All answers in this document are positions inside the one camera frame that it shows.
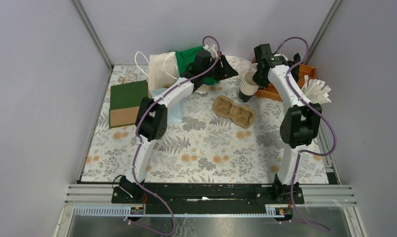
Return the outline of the light blue paper bag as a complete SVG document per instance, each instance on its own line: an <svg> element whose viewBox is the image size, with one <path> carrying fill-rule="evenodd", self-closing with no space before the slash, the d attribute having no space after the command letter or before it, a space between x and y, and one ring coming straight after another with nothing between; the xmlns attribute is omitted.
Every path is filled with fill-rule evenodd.
<svg viewBox="0 0 397 237"><path fill-rule="evenodd" d="M153 54L149 58L140 51L135 54L141 55L149 66L148 72L143 72L147 76L148 89L151 97L155 97L174 84L180 76L176 53L168 52L163 54Z"/></svg>

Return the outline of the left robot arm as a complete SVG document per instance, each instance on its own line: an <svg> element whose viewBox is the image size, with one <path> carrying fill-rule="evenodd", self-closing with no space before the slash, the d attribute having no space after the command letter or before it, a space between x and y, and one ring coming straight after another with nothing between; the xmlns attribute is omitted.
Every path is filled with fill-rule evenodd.
<svg viewBox="0 0 397 237"><path fill-rule="evenodd" d="M203 49L197 52L193 62L173 85L161 94L141 101L135 123L138 147L131 168L119 180L119 189L129 202L136 203L142 198L145 188L141 183L145 179L148 158L157 140L167 130L168 110L201 87L205 79L220 81L237 74L219 49Z"/></svg>

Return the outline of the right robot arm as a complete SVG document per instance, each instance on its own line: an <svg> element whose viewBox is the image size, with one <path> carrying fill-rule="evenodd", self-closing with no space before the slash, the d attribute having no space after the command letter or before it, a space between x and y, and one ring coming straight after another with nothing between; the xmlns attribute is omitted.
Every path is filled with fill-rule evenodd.
<svg viewBox="0 0 397 237"><path fill-rule="evenodd" d="M275 55L269 44L256 46L254 56L257 71L253 81L260 87L272 84L286 109L280 125L280 136L286 147L272 190L274 201L285 203L298 188L296 177L300 167L300 151L307 149L317 137L322 107L311 103L303 94L287 60L282 55Z"/></svg>

